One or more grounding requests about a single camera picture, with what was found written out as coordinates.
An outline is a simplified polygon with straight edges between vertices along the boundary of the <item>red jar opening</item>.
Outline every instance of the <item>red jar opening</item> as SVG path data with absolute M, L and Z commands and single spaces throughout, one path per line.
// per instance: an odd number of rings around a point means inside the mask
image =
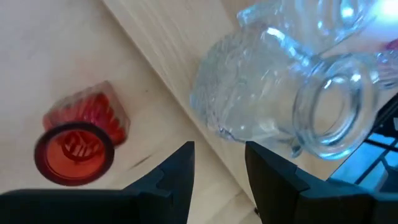
M 48 130 L 37 142 L 34 156 L 45 178 L 76 186 L 98 179 L 111 167 L 114 146 L 101 128 L 73 122 Z

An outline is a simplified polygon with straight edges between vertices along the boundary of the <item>glass jar mouth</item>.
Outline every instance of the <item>glass jar mouth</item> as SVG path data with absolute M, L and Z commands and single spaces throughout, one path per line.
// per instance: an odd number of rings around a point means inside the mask
M 114 159 L 114 146 L 109 136 L 94 124 L 70 122 L 40 137 L 34 159 L 46 179 L 77 186 L 88 184 L 108 171 Z
M 322 159 L 340 159 L 370 132 L 378 88 L 372 79 L 374 71 L 358 58 L 347 55 L 329 60 L 299 90 L 293 123 L 304 149 Z

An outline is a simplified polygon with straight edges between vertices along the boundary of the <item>textured glass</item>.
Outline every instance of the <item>textured glass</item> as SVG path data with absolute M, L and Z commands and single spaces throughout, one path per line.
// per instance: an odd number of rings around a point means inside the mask
M 379 89 L 396 79 L 396 55 L 391 50 L 322 59 L 278 29 L 254 22 L 211 48 L 191 106 L 223 138 L 338 159 L 371 129 Z
M 376 0 L 267 0 L 238 13 L 241 26 L 262 21 L 315 53 L 364 27 Z
M 130 127 L 130 119 L 108 81 L 58 100 L 44 115 L 43 126 L 48 131 L 71 121 L 95 124 L 106 131 L 115 146 L 127 139 Z M 75 142 L 73 139 L 79 138 L 81 136 L 70 136 L 65 143 L 70 144 Z

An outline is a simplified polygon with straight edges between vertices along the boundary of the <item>wooden table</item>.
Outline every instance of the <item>wooden table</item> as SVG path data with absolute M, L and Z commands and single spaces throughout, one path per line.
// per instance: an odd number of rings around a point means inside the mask
M 226 142 L 198 120 L 189 94 L 201 57 L 224 35 L 238 28 L 236 13 L 256 0 L 104 0 L 159 77 L 198 126 L 239 185 L 250 196 L 243 146 Z M 397 19 L 382 18 L 334 52 L 375 50 L 398 36 Z M 396 91 L 383 93 L 382 106 Z M 344 161 L 322 161 L 308 153 L 290 159 L 287 151 L 272 149 L 303 170 L 326 179 Z
M 98 0 L 0 2 L 0 193 L 64 188 L 43 178 L 34 144 L 61 97 L 109 80 L 130 119 L 114 164 L 84 189 L 122 189 L 195 141 L 189 223 L 257 222 L 253 204 Z

